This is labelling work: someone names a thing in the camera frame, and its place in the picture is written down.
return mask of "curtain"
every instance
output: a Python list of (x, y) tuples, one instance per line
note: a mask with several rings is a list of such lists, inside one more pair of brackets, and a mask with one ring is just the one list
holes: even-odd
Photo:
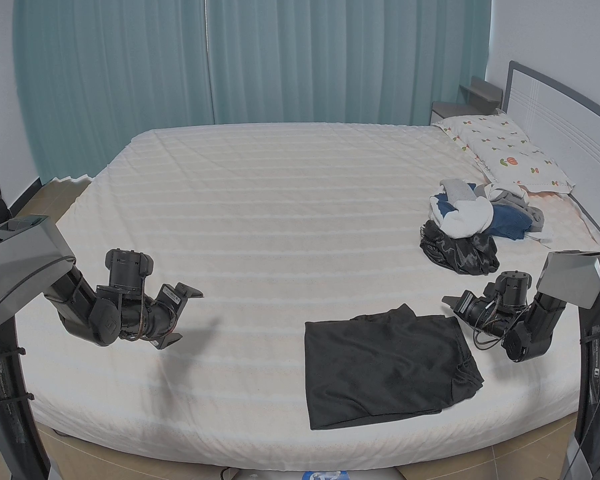
[(207, 0), (216, 123), (429, 123), (484, 77), (491, 0)]
[(138, 133), (212, 124), (204, 0), (15, 0), (40, 179), (95, 175)]

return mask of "pillow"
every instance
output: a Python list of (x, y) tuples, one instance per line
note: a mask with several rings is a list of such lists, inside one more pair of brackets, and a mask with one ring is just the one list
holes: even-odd
[(448, 117), (434, 124), (474, 156), (492, 183), (517, 183), (529, 192), (568, 194), (573, 183), (506, 114)]

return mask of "black baseboard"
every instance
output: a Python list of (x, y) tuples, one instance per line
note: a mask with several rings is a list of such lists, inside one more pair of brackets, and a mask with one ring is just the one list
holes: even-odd
[(11, 205), (11, 208), (9, 208), (11, 215), (16, 217), (16, 215), (20, 213), (20, 210), (24, 208), (24, 205), (27, 204), (33, 196), (36, 195), (40, 188), (42, 188), (42, 183), (40, 182), (40, 178), (38, 178), (31, 184), (31, 186), (28, 189), (26, 189), (22, 193), (20, 197), (18, 197), (17, 201)]

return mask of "mattress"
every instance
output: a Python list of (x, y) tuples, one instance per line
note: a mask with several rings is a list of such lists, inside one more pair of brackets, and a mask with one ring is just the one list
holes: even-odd
[[(155, 261), (146, 291), (184, 282), (191, 300), (158, 351), (76, 339), (39, 296), (17, 315), (38, 421), (119, 451), (250, 469), (354, 470), (432, 460), (501, 442), (577, 409), (578, 317), (568, 307), (552, 347), (514, 364), (473, 354), (484, 387), (442, 411), (311, 431), (305, 321), (350, 319), (407, 303), (449, 314), (442, 296), (481, 292), (419, 249), (441, 179), (482, 182), (435, 127), (253, 124), (138, 135), (96, 176), (58, 227), (88, 282), (106, 284), (105, 253)], [(567, 197), (532, 197), (555, 249), (599, 250)], [(501, 271), (535, 280), (549, 248), (496, 238)], [(463, 324), (467, 341), (471, 335)]]

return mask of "shiny black fabric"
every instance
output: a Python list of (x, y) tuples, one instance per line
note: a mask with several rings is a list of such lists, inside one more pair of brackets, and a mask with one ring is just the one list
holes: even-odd
[(469, 238), (451, 238), (428, 220), (420, 230), (420, 247), (424, 254), (440, 267), (455, 270), (458, 274), (478, 276), (496, 272), (500, 262), (498, 248), (492, 236), (476, 233)]
[(312, 430), (438, 413), (483, 382), (456, 318), (417, 317), (407, 304), (307, 322), (304, 360)]

